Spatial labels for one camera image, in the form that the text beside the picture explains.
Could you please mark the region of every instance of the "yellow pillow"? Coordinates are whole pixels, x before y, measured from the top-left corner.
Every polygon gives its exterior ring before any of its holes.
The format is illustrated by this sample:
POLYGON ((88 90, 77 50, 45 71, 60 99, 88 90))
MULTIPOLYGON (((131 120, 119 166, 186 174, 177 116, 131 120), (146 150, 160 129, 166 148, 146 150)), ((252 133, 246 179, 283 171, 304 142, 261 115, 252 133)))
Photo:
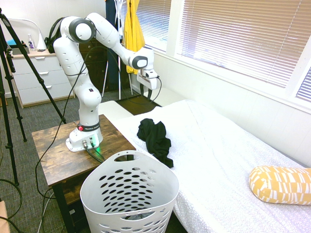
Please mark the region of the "yellow pillow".
POLYGON ((311 168, 258 166, 249 175, 249 186, 264 202, 311 204, 311 168))

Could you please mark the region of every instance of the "white bedsheet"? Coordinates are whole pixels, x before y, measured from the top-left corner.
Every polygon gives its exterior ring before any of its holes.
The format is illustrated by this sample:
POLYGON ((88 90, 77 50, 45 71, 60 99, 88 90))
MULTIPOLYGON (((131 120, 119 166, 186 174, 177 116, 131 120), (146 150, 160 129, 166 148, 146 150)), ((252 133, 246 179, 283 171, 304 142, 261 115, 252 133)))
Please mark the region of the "white bedsheet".
POLYGON ((265 203, 249 188, 256 166, 301 167, 232 121, 191 101, 113 122, 137 148, 140 121, 162 121, 180 192, 174 212, 188 233, 311 233, 311 206, 265 203))

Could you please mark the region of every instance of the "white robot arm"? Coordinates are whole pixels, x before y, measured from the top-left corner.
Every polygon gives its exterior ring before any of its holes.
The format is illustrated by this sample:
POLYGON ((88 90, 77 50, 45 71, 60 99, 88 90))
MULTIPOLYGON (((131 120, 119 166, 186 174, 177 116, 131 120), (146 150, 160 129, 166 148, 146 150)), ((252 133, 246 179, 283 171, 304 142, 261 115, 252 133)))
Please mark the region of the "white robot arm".
POLYGON ((64 18, 60 32, 62 36, 53 46, 71 86, 74 86, 78 74, 83 71, 73 89, 80 101, 80 123, 70 133, 66 145, 72 152, 84 150, 85 145, 96 148, 103 140, 98 117, 98 106, 102 98, 89 78, 79 43, 86 43, 95 37, 101 44, 112 49, 126 65, 138 69, 138 81, 149 89, 155 89, 157 84, 157 73, 153 70, 154 51, 146 47, 138 52, 127 50, 119 42, 118 31, 97 13, 91 13, 85 19, 64 18))

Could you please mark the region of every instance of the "laundry basket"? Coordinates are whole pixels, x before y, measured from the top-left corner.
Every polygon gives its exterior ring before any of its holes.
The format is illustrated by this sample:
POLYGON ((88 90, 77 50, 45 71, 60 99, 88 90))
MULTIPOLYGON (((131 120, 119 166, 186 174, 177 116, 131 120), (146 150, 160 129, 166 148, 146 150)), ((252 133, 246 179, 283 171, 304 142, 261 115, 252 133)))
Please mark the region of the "laundry basket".
POLYGON ((168 167, 126 150, 98 166, 80 196, 92 233, 164 233, 178 190, 178 179, 168 167), (126 155, 134 160, 118 162, 126 155))

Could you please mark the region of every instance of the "table drawer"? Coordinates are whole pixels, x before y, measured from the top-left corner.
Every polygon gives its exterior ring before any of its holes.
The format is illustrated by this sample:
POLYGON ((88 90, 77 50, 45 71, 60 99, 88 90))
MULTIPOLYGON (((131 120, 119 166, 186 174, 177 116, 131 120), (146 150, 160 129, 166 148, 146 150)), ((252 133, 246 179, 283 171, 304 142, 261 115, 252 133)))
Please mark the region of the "table drawer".
MULTIPOLYGON (((71 85, 69 83, 49 85, 47 86, 47 89, 54 99, 58 97, 68 96, 71 90, 71 85)), ((18 92, 23 105, 49 99, 42 87, 24 89, 18 92)))
MULTIPOLYGON (((39 72, 39 74, 44 79, 45 86, 69 83, 63 70, 45 71, 39 72)), ((14 75, 14 80, 18 90, 41 87, 41 84, 33 73, 14 75)))
MULTIPOLYGON (((62 69, 56 56, 32 57, 30 60, 38 72, 62 69)), ((13 63, 16 70, 15 75, 33 73, 25 58, 13 59, 13 63)))

